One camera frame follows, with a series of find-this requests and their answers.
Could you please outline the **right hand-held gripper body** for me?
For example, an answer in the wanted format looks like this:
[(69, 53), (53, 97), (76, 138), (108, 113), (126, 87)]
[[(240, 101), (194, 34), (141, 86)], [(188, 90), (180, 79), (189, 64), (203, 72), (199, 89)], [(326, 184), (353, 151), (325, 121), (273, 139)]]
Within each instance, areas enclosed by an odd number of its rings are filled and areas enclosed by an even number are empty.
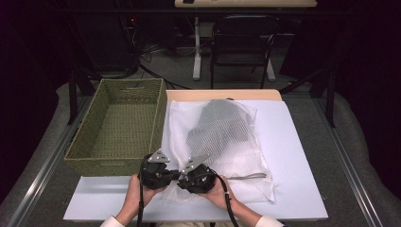
[(181, 181), (189, 182), (189, 193), (207, 193), (215, 186), (217, 174), (204, 162), (208, 154), (192, 157), (188, 160), (181, 173)]

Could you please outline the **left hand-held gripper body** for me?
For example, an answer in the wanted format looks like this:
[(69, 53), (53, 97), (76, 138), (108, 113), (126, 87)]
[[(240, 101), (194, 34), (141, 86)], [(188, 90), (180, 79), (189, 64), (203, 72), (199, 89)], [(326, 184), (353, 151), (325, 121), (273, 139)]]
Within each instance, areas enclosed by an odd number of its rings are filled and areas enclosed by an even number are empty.
[(147, 154), (140, 165), (138, 179), (149, 189), (159, 189), (168, 186), (171, 182), (170, 171), (166, 164), (170, 160), (158, 149)]

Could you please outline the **white mesh laundry bag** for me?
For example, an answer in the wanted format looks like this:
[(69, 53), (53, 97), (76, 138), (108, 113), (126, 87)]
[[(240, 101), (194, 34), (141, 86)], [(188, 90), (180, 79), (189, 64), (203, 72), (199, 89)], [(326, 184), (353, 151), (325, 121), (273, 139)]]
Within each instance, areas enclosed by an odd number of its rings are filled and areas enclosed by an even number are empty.
[[(202, 155), (191, 153), (186, 138), (197, 125), (201, 109), (209, 101), (211, 100), (173, 101), (167, 106), (166, 129), (169, 150), (171, 159), (180, 170), (183, 170), (190, 158)], [(225, 152), (219, 156), (208, 154), (209, 158), (204, 164), (227, 178), (240, 201), (244, 203), (274, 201), (275, 183), (254, 132), (257, 110), (237, 101), (233, 102), (238, 103), (253, 118), (250, 137), (245, 142), (229, 143)]]

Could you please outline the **green woven basket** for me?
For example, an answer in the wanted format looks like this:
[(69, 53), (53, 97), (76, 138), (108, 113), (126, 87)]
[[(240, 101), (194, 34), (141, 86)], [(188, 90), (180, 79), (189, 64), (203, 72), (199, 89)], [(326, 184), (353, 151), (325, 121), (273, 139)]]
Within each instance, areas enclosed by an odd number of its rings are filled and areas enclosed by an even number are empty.
[(84, 177), (130, 176), (162, 146), (162, 79), (103, 79), (64, 161)]

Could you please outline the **black garment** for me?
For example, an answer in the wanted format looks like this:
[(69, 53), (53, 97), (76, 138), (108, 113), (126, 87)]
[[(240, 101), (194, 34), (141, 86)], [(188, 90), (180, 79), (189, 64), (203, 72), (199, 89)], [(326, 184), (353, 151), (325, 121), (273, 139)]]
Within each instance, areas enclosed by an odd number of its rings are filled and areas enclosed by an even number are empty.
[(219, 156), (232, 142), (249, 139), (253, 118), (238, 103), (213, 99), (202, 109), (197, 125), (187, 134), (192, 154)]

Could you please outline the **person's right hand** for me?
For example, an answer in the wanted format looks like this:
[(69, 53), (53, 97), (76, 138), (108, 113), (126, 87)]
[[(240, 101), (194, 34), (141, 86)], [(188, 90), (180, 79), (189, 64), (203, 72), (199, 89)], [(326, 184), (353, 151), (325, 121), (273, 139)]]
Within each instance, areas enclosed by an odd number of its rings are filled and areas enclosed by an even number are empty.
[(227, 210), (227, 201), (230, 205), (233, 205), (236, 201), (236, 197), (223, 175), (220, 175), (215, 180), (215, 186), (211, 190), (206, 194), (200, 194), (200, 196), (206, 198), (222, 210)]

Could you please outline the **person's left hand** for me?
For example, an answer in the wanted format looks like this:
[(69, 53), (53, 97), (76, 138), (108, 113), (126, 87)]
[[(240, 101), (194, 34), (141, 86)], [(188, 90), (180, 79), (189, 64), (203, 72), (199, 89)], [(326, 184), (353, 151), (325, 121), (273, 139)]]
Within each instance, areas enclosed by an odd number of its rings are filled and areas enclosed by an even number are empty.
[(138, 215), (140, 200), (143, 200), (144, 206), (147, 206), (156, 194), (164, 190), (165, 190), (164, 187), (152, 190), (144, 186), (143, 196), (140, 196), (140, 180), (138, 179), (138, 176), (134, 174), (130, 178), (128, 191), (120, 212), (123, 213), (136, 212)]

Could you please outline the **white table mat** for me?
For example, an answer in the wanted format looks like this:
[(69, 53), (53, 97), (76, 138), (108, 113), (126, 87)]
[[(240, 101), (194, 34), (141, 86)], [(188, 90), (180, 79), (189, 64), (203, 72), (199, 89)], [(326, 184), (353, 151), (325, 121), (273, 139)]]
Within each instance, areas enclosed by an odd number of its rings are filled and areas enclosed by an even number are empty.
[[(283, 101), (245, 100), (257, 109), (255, 132), (273, 181), (275, 201), (248, 206), (262, 215), (281, 220), (328, 218), (288, 106)], [(124, 201), (128, 176), (82, 177), (63, 216), (71, 221), (103, 221), (116, 214)], [(208, 200), (177, 203), (162, 194), (146, 206), (145, 222), (226, 221), (228, 214)]]

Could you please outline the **black stand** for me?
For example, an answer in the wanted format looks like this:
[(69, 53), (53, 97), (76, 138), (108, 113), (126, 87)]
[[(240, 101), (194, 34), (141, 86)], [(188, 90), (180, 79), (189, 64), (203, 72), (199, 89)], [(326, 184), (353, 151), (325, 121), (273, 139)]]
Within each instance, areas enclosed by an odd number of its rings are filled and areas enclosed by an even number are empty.
[(78, 116), (78, 92), (77, 88), (85, 96), (92, 96), (95, 88), (91, 83), (93, 73), (85, 68), (75, 68), (69, 75), (68, 88), (69, 88), (69, 107), (70, 115), (68, 125), (71, 125)]
[(290, 85), (279, 90), (279, 93), (287, 94), (292, 92), (301, 85), (311, 82), (312, 87), (309, 90), (309, 95), (311, 98), (320, 98), (325, 95), (325, 119), (329, 125), (334, 128), (334, 100), (335, 100), (335, 83), (336, 76), (333, 71), (326, 69), (319, 69), (316, 72), (302, 78), (291, 82)]

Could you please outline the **dark equipment cabinet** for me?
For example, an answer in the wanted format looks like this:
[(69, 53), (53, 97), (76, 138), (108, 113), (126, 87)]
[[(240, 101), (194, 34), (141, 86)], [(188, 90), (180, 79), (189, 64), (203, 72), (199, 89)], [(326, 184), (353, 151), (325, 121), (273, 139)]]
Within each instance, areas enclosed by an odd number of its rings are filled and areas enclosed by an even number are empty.
[[(130, 0), (71, 0), (73, 9), (128, 9)], [(99, 74), (131, 75), (138, 58), (130, 41), (130, 29), (123, 15), (91, 14), (75, 17), (80, 36)]]

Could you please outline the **black folding chair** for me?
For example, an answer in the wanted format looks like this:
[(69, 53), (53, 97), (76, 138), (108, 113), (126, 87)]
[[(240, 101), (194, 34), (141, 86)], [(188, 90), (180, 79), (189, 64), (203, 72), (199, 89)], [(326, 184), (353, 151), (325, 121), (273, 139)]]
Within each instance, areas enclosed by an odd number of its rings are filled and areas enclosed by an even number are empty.
[(271, 46), (279, 30), (278, 21), (269, 15), (227, 15), (212, 28), (210, 87), (217, 82), (216, 66), (262, 67), (260, 88), (268, 77)]

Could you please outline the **white desk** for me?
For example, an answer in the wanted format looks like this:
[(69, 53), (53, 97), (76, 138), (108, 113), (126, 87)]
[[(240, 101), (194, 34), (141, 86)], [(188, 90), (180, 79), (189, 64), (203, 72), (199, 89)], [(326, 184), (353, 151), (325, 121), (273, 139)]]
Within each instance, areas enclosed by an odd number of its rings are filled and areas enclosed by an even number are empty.
[[(318, 5), (317, 0), (175, 0), (176, 8), (210, 9), (210, 8), (314, 8)], [(193, 80), (201, 79), (201, 37), (212, 35), (212, 23), (201, 22), (195, 17), (195, 58), (193, 69)]]

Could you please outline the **metal rail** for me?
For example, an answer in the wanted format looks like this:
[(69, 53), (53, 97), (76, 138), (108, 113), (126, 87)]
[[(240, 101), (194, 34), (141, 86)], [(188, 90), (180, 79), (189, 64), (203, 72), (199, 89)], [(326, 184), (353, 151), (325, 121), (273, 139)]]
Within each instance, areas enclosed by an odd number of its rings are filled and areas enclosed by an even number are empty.
[(28, 217), (30, 216), (32, 210), (34, 209), (40, 196), (43, 194), (53, 172), (58, 166), (58, 163), (64, 156), (64, 152), (67, 150), (69, 144), (71, 143), (80, 121), (83, 118), (92, 98), (90, 96), (84, 96), (78, 102), (78, 113), (76, 118), (70, 125), (67, 125), (64, 129), (61, 138), (58, 141), (56, 148), (50, 153), (50, 155), (45, 160), (40, 171), (36, 175), (33, 183), (30, 185), (25, 196), (20, 202), (18, 208), (11, 217), (7, 227), (24, 227)]
[(335, 128), (331, 126), (329, 121), (325, 116), (325, 108), (323, 106), (323, 102), (317, 98), (313, 98), (312, 102), (317, 109), (317, 112), (320, 118), (323, 120), (323, 123), (326, 127), (326, 130), (330, 134), (330, 137), (334, 143), (336, 153), (340, 162), (340, 166), (344, 175), (351, 187), (351, 190), (354, 194), (355, 199), (357, 200), (357, 204), (365, 217), (365, 220), (369, 227), (383, 227), (383, 223), (378, 216), (378, 213), (375, 210), (375, 207), (372, 203), (371, 198), (369, 197), (361, 179), (359, 178), (354, 165), (350, 157), (348, 156), (347, 150), (344, 147), (344, 144), (340, 140), (339, 134)]

